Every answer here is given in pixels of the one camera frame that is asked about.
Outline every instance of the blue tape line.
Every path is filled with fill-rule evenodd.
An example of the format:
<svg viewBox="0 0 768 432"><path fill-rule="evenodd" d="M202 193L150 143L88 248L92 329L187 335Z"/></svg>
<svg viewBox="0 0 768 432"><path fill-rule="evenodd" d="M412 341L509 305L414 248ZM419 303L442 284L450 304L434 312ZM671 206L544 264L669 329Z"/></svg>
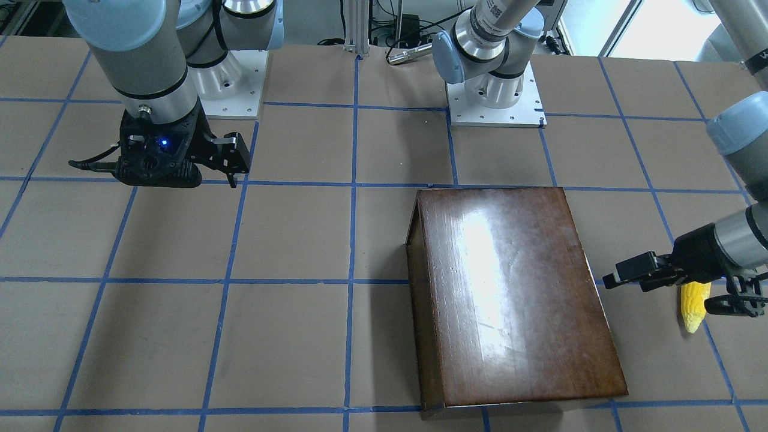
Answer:
<svg viewBox="0 0 768 432"><path fill-rule="evenodd" d="M616 401L613 399L608 399L608 404L611 406L611 414L614 416L616 432L624 432L624 428L621 426L621 417L619 417L619 410L616 406Z"/></svg>
<svg viewBox="0 0 768 432"><path fill-rule="evenodd" d="M347 279L230 279L230 284L248 284L248 285L346 285Z"/></svg>
<svg viewBox="0 0 768 432"><path fill-rule="evenodd" d="M304 102L264 102L264 104L278 107L354 108L354 105L347 104L309 104Z"/></svg>
<svg viewBox="0 0 768 432"><path fill-rule="evenodd" d="M750 427L746 423L746 418L744 418L744 412L741 410L739 398L736 396L736 391L733 389L733 385L730 382L728 371L726 371L725 363L723 363L723 358L720 356L720 350L717 349L717 344L715 344L715 340L714 338L712 338L712 332L710 331L710 326L707 323L706 318L704 319L702 324L704 327L704 333L707 335L707 340L710 342L712 353L715 356L715 360L717 360L717 366L720 368L720 373L723 375L723 380L725 381L725 385L728 388L728 394L730 395L731 400L733 401L733 405L736 408L737 414L739 414L739 420L741 420L741 426L743 427L744 432L750 432Z"/></svg>
<svg viewBox="0 0 768 432"><path fill-rule="evenodd" d="M768 405L768 399L739 399L740 405Z"/></svg>
<svg viewBox="0 0 768 432"><path fill-rule="evenodd" d="M622 117L621 121L624 123L624 129L627 130L627 136L629 137L630 144L632 144L632 149L634 150L635 156L637 156L637 163L640 164L640 169L643 171L643 176L645 177L645 181L648 183L648 187L650 189L650 194L654 198L654 203L656 204L656 209L659 212L659 216L661 216L661 222L664 224L664 230L667 232L667 236L669 237L670 241L674 243L674 236L672 235L672 230L669 227L669 224L667 223L667 218L664 216L664 210L661 208L661 202L659 201L659 197L656 195L656 192L654 191L654 184L650 180L650 175L648 175L648 170L645 168L645 163L643 163L643 158L640 156L640 149L637 147L637 142L634 140L634 136L632 135L632 130L629 129L629 123L627 123L627 119L624 118L624 110L621 109L621 104L619 103L619 99L616 96L616 91L614 90L613 84L611 84L611 79L608 77L608 72L605 69L605 65L603 64L602 58L598 57L598 63L600 63L600 69L603 71L603 76L605 77L605 81L608 84L608 89L611 90L611 96L614 99L614 103L616 104L616 109L619 111L619 115Z"/></svg>
<svg viewBox="0 0 768 432"><path fill-rule="evenodd" d="M446 112L447 108L438 107L386 107L381 105L357 105L360 109L378 109L384 111L437 111Z"/></svg>
<svg viewBox="0 0 768 432"><path fill-rule="evenodd" d="M109 277L109 284L182 284L210 285L223 284L224 279L185 279L182 277Z"/></svg>
<svg viewBox="0 0 768 432"><path fill-rule="evenodd" d="M445 126L448 129L448 151L451 155L451 175L453 176L453 186L458 186L458 168L456 167L456 152L453 145L453 133L451 132L450 110L445 110Z"/></svg>
<svg viewBox="0 0 768 432"><path fill-rule="evenodd" d="M349 188L354 184L336 182L336 181L268 181L268 180L249 180L248 184L257 184L261 186L304 186L304 187L332 187Z"/></svg>
<svg viewBox="0 0 768 432"><path fill-rule="evenodd" d="M72 99L70 101L73 104L108 104L108 105L120 105L121 101L102 101L97 99Z"/></svg>
<svg viewBox="0 0 768 432"><path fill-rule="evenodd" d="M355 284L371 284L371 285L407 285L408 279L355 279Z"/></svg>
<svg viewBox="0 0 768 432"><path fill-rule="evenodd" d="M33 177L29 181L79 181L81 183L119 183L114 177Z"/></svg>
<svg viewBox="0 0 768 432"><path fill-rule="evenodd" d="M100 277L0 277L0 282L58 282L66 284L89 284L101 282Z"/></svg>
<svg viewBox="0 0 768 432"><path fill-rule="evenodd" d="M47 99L47 98L0 98L0 102L45 102L63 104L66 99Z"/></svg>
<svg viewBox="0 0 768 432"><path fill-rule="evenodd" d="M259 122L253 123L253 137L250 143L250 157L253 160L253 153L256 150L257 136L259 135ZM210 393L214 388L214 375L216 374L216 362L219 357L219 346L221 345L221 333L224 328L224 317L227 313L227 299L230 293L230 283L232 279L232 268L234 267L235 254L237 252L237 241L240 237L240 223L243 220L243 209L245 208L246 193L248 192L248 174L245 174L244 181L240 191L240 202L237 205L237 216L235 217L235 227L232 232L232 246L230 248L230 258L227 262L227 272L224 275L224 286L221 290L221 306L219 310L219 318L216 326L216 334L214 335L214 348L210 355L210 366L208 367L208 378L205 383L205 393L203 395L203 407L200 412L200 422L198 424L198 432L204 432L205 422L207 419L208 407L210 405Z"/></svg>
<svg viewBox="0 0 768 432"><path fill-rule="evenodd" d="M481 407L483 432L491 432L491 418L488 416L488 408Z"/></svg>
<svg viewBox="0 0 768 432"><path fill-rule="evenodd" d="M722 407L732 405L733 401L727 399L709 400L636 400L628 402L616 402L619 408L665 408L665 407Z"/></svg>
<svg viewBox="0 0 768 432"><path fill-rule="evenodd" d="M419 405L398 406L379 406L370 408L351 408L349 412L353 413L419 413L422 408Z"/></svg>
<svg viewBox="0 0 768 432"><path fill-rule="evenodd" d="M353 284L346 288L346 339L344 344L344 407L349 407L352 393L352 325L353 325Z"/></svg>
<svg viewBox="0 0 768 432"><path fill-rule="evenodd" d="M341 407L209 408L208 415L232 414L341 414Z"/></svg>
<svg viewBox="0 0 768 432"><path fill-rule="evenodd" d="M80 78L83 76L83 71L85 71L85 66L88 64L89 58L91 58L90 51L86 54L85 60L83 60L83 64L80 66L80 71L78 71L78 75L74 77L74 82L72 83L72 87L69 89L69 93L67 94L67 100L71 98L72 94L74 93L74 90L77 88L78 83L80 82ZM11 210L9 210L8 214L5 216L5 220L3 221L3 224L0 227L0 238L2 238L3 234L5 234L5 230L8 228L8 224L11 223L11 218L13 218L13 214L16 212L18 203L22 201L22 196L24 195L24 192L27 190L29 179L32 177L32 173L35 172L35 169L38 167L38 164L40 163L40 159L42 158L43 153L45 153L45 149L48 147L48 144L51 142L51 139L53 138L53 135L56 132L56 128L58 127L59 122L61 122L61 118L64 117L64 111L66 109L67 109L67 101L64 101L64 103L61 105L61 109L58 111L56 120L54 120L53 125L51 126L51 130L48 131L48 135L45 137L45 140L43 141L43 145L40 147L40 151L38 151L37 156L35 156L35 160L32 162L32 165L29 167L29 171L27 171L27 175L25 176L24 181L22 182L22 186L18 189L18 193L16 194L16 198L13 201Z"/></svg>
<svg viewBox="0 0 768 432"><path fill-rule="evenodd" d="M672 64L674 65L675 70L677 70L677 74L680 76L680 80L683 82L683 85L685 86L686 91L688 91L690 100L694 102L694 105L696 106L696 110L699 111L699 116L701 117L701 121L707 121L707 116L704 115L704 111L701 110L699 101L696 100L696 96L694 96L694 92L690 89L690 86L688 85L688 80L685 79L685 76L683 75L683 71L680 70L680 66L677 64L676 61L673 61ZM725 159L724 156L723 156L723 162L725 162L725 165L728 167L728 172L730 172L730 176L733 178L733 182L736 183L736 187L744 195L744 202L746 203L747 206L749 206L750 199L747 197L746 191L744 190L744 187L742 186L741 181L736 175L736 172L733 170L733 167L730 166L730 164L728 163L728 160Z"/></svg>
<svg viewBox="0 0 768 432"><path fill-rule="evenodd" d="M646 115L625 115L624 118L628 120L657 120L657 121L691 121L703 123L707 121L705 118L688 118L688 117L649 117Z"/></svg>
<svg viewBox="0 0 768 432"><path fill-rule="evenodd" d="M415 413L419 405L373 406L373 407L230 407L209 408L208 416L217 415L269 415L269 414L372 414L372 413ZM81 416L189 416L200 415L201 408L107 408L71 409L64 417ZM51 417L60 410L0 410L0 417Z"/></svg>
<svg viewBox="0 0 768 432"><path fill-rule="evenodd" d="M443 183L355 183L358 188L453 188L453 184Z"/></svg>
<svg viewBox="0 0 768 432"><path fill-rule="evenodd" d="M120 227L118 228L118 234L114 238L114 243L112 244L112 250L109 254L109 259L107 259L107 266L104 268L104 275L102 276L101 284L99 284L99 288L96 293L96 298L94 299L94 304L93 304L93 307L91 308L91 315L88 318L88 324L85 326L85 333L83 334L83 340L80 343L78 356L74 360L74 366L72 368L72 373L69 377L67 390L64 393L64 398L61 401L61 408L59 409L58 415L56 416L56 423L53 428L54 432L59 432L61 430L61 422L64 420L64 415L67 410L67 406L69 405L69 400L72 397L72 391L74 390L74 383L78 379L78 374L80 373L80 366L82 365L83 357L85 356L85 348L88 346L88 340L91 337L91 331L93 330L94 322L96 321L96 313L98 312L99 305L101 304L101 298L104 296L104 288L107 286L106 280L109 277L109 272L112 270L114 257L118 253L120 240L123 238L125 225L128 222L128 215L131 213L131 208L134 205L137 192L138 192L138 187L134 186L133 190L131 191L131 196L128 198L128 203L125 206L125 211L123 212L123 218L120 222Z"/></svg>
<svg viewBox="0 0 768 432"><path fill-rule="evenodd" d="M544 147L544 157L547 158L547 167L549 167L549 178L552 180L552 186L558 185L558 179L554 176L554 165L552 164L552 156L549 154L549 146L547 145L547 138L544 136L544 129L538 129L538 137L541 139L541 145Z"/></svg>
<svg viewBox="0 0 768 432"><path fill-rule="evenodd" d="M65 416L189 416L198 415L199 409L165 408L154 410L150 408L135 409L106 409L106 410L67 410Z"/></svg>
<svg viewBox="0 0 768 432"><path fill-rule="evenodd" d="M223 284L224 279L185 279L185 278L164 278L164 277L29 277L29 276L0 276L0 282L53 282L65 284L90 284L106 281L108 284L180 284L180 285L204 285L204 284ZM251 284L251 285L347 285L353 284L371 284L371 285L407 285L408 279L234 279L229 280L232 284Z"/></svg>
<svg viewBox="0 0 768 432"><path fill-rule="evenodd" d="M353 134L352 134L352 183L357 181L357 134L358 134L358 112L359 112L359 94L360 94L360 61L362 57L355 57L355 96L354 96L354 115L353 115ZM350 215L349 215L349 272L347 278L350 282L346 289L346 339L344 346L344 407L349 407L352 388L352 331L353 331L353 302L354 289L351 280L355 277L355 237L356 237L356 216L357 216L357 187L353 186L350 192ZM345 414L345 428L349 429L349 415Z"/></svg>
<svg viewBox="0 0 768 432"><path fill-rule="evenodd" d="M768 399L743 399L742 406L768 406ZM665 407L724 407L733 405L732 400L636 400L627 402L614 401L617 409L634 408L665 408ZM593 405L585 410L611 409L611 402ZM116 408L116 409L67 409L65 417L72 416L185 416L200 415L200 408ZM392 405L372 407L223 407L209 408L207 415L236 415L236 414L373 414L373 413L417 413L421 412L419 405ZM60 410L0 410L0 417L51 417Z"/></svg>
<svg viewBox="0 0 768 432"><path fill-rule="evenodd" d="M56 414L58 410L0 410L0 417L50 417Z"/></svg>
<svg viewBox="0 0 768 432"><path fill-rule="evenodd" d="M704 115L704 111L701 111L701 106L699 105L699 102L696 100L696 97L694 96L694 93L690 90L690 86L688 85L688 81L683 76L683 71L680 70L680 66L677 64L676 61L673 61L672 64L674 65L675 70L677 71L677 74L680 76L680 80L683 82L683 85L685 86L686 91L688 91L688 95L690 96L690 100L694 102L694 105L696 106L696 111L699 112L699 115L702 119L706 120L707 116Z"/></svg>
<svg viewBox="0 0 768 432"><path fill-rule="evenodd" d="M658 120L658 121L692 121L701 123L706 121L705 118L688 118L688 117L653 117L647 115L611 115L611 114L578 114L570 112L548 112L547 115L553 117L583 117L583 118L626 118L629 120Z"/></svg>

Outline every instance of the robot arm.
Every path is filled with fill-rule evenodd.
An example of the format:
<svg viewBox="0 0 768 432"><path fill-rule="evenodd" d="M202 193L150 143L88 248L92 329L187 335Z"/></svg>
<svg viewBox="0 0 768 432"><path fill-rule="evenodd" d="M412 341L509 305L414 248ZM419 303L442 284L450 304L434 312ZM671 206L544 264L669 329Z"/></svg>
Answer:
<svg viewBox="0 0 768 432"><path fill-rule="evenodd" d="M760 282L768 273L768 91L760 91L718 115L707 125L717 150L744 180L757 201L715 223L678 237L670 254L646 252L616 264L603 277L605 287L639 282L643 291L725 277L728 294L704 302L707 312L756 317L768 298Z"/></svg>
<svg viewBox="0 0 768 432"><path fill-rule="evenodd" d="M194 188L202 164L222 171L234 188L234 175L250 170L247 145L238 132L211 132L191 75L226 61L231 48L279 48L282 0L64 4L125 106L118 160L100 162L108 151L70 165L129 185ZM226 87L220 78L212 81Z"/></svg>
<svg viewBox="0 0 768 432"><path fill-rule="evenodd" d="M468 96L489 108L516 104L544 18L538 0L479 0L450 32L437 34L432 58L449 84L465 82Z"/></svg>

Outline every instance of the metal plate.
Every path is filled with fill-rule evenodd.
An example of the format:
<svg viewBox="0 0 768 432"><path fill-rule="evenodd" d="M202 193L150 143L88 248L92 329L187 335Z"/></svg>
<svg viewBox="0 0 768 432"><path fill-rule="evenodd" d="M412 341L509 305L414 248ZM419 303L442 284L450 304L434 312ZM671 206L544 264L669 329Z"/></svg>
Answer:
<svg viewBox="0 0 768 432"><path fill-rule="evenodd" d="M266 77L267 51L232 51L243 66L243 83L229 98L200 99L208 118L257 120Z"/></svg>
<svg viewBox="0 0 768 432"><path fill-rule="evenodd" d="M463 82L446 86L451 108L451 124L454 126L539 128L547 125L531 63L525 67L525 86L520 100L511 108L493 109L473 103L466 96Z"/></svg>

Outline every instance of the wooden box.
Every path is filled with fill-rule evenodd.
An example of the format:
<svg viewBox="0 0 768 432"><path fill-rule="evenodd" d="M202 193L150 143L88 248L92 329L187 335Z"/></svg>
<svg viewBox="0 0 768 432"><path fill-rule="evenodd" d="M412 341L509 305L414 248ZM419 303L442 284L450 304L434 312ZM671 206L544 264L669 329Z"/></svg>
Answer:
<svg viewBox="0 0 768 432"><path fill-rule="evenodd" d="M407 252L424 418L627 394L562 189L419 191Z"/></svg>

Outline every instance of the brown wooden box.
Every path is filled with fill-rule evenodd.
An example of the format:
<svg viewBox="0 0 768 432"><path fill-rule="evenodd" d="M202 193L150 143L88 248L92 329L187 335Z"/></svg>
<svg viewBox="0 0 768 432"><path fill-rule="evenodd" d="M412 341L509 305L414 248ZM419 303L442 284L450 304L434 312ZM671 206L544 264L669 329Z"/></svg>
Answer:
<svg viewBox="0 0 768 432"><path fill-rule="evenodd" d="M407 252L424 418L627 394L561 188L419 191Z"/></svg>

